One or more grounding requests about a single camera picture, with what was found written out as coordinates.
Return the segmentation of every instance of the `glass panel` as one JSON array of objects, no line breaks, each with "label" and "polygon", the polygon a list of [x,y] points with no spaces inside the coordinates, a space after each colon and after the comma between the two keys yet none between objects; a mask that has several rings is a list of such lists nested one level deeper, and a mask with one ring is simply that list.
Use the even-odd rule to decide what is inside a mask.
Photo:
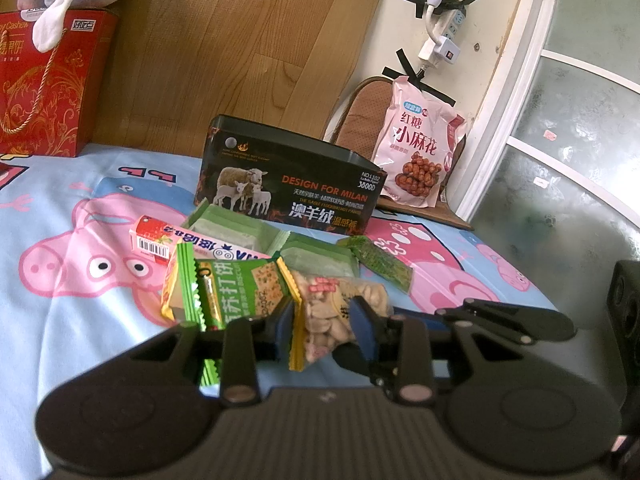
[{"label": "glass panel", "polygon": [[640,83],[640,0],[558,0],[545,48]]},{"label": "glass panel", "polygon": [[472,225],[580,328],[606,316],[615,262],[640,258],[640,232],[624,217],[510,146]]},{"label": "glass panel", "polygon": [[640,95],[541,58],[513,136],[564,162],[640,213],[638,132]]}]

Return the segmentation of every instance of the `white cable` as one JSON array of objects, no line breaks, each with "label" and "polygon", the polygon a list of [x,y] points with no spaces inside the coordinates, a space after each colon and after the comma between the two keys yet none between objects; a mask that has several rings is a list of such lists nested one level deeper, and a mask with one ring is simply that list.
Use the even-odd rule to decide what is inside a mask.
[{"label": "white cable", "polygon": [[427,29],[427,34],[433,40],[433,43],[436,45],[440,44],[440,38],[438,38],[433,29],[431,28],[431,17],[433,16],[433,11],[435,7],[430,5],[427,7],[427,12],[424,13],[424,27]]}]

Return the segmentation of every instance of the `red gift box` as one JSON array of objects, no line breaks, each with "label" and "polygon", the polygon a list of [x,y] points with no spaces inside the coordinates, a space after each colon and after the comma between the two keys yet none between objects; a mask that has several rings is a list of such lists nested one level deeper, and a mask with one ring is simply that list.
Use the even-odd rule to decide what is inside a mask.
[{"label": "red gift box", "polygon": [[76,156],[94,129],[118,18],[103,9],[68,10],[58,47],[43,54],[31,40],[37,12],[0,14],[0,153]]}]

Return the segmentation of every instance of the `box with sheep picture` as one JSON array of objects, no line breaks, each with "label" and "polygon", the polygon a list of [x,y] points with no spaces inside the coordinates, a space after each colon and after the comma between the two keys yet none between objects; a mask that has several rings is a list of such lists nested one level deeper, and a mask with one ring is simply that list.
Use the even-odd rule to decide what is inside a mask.
[{"label": "box with sheep picture", "polygon": [[362,234],[386,173],[322,140],[229,116],[211,122],[196,204],[336,234]]}]

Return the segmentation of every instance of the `wood grain wall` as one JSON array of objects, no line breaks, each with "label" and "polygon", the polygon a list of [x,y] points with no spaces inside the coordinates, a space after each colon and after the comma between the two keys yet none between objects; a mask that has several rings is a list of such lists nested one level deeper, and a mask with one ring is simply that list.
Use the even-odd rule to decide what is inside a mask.
[{"label": "wood grain wall", "polygon": [[220,113],[322,137],[378,1],[120,0],[94,142],[200,156]]}]

